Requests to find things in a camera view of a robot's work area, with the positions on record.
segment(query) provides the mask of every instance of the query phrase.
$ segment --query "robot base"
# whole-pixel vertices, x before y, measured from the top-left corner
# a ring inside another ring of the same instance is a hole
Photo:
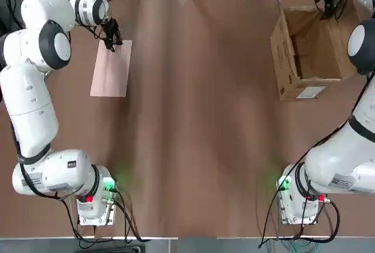
[[[292,165],[288,165],[283,172],[283,176],[276,182],[276,187],[279,188],[279,184],[285,179],[285,175],[292,168]],[[318,201],[307,201],[306,208],[305,202],[306,198],[301,196],[295,183],[295,172],[286,178],[284,184],[285,190],[280,190],[278,192],[278,202],[279,211],[281,216],[281,221],[283,224],[310,224],[315,219],[318,213]],[[302,221],[302,215],[305,208],[304,220]]]
[[[82,203],[76,200],[80,225],[101,226],[114,224],[116,207],[108,201],[114,201],[115,193],[108,190],[116,187],[115,181],[107,168],[104,166],[97,166],[97,168],[100,178],[98,190],[93,196],[93,201]]]

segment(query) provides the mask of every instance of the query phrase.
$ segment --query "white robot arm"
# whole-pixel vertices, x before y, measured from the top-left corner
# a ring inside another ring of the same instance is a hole
[[[79,25],[97,26],[108,18],[107,0],[70,0]]]
[[[358,0],[373,12],[372,0]],[[350,35],[347,52],[360,74],[375,70],[375,19],[359,24]],[[284,224],[309,224],[318,212],[318,197],[328,193],[375,194],[375,80],[366,90],[341,129],[313,147],[305,163],[278,180]]]
[[[0,87],[18,154],[13,187],[20,194],[74,193],[81,223],[112,224],[115,186],[107,168],[92,165],[85,151],[50,147],[59,125],[40,72],[69,63],[74,9],[68,0],[23,0],[21,14],[26,28],[0,37]]]

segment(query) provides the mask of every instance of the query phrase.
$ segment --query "gray floor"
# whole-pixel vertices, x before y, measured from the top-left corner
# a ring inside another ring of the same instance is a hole
[[[260,239],[234,239],[218,240],[216,238],[182,238],[171,242],[169,250],[169,241],[151,241],[146,244],[132,242],[131,245],[140,245],[142,252],[146,253],[266,253],[267,247],[258,249]],[[297,252],[306,252],[305,248],[299,244]],[[271,244],[271,252],[287,253],[288,250],[280,243]],[[114,249],[111,242],[106,245],[96,245],[85,252],[97,252],[101,249]],[[353,253],[353,252],[374,252],[375,238],[337,238],[329,244],[323,244],[316,248],[315,252],[329,253]],[[83,252],[78,246],[76,240],[58,239],[58,240],[0,240],[0,253],[70,253]]]

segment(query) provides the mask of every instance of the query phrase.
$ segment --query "cardboard box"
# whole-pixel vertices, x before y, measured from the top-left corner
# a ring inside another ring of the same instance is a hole
[[[284,8],[271,35],[280,100],[312,100],[323,90],[356,74],[347,40],[358,25],[353,1],[339,20],[321,20],[316,6]]]

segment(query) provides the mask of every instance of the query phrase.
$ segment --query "pink paper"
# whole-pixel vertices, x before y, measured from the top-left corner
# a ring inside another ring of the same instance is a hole
[[[131,40],[123,40],[115,52],[99,42],[90,96],[125,97],[127,93]]]

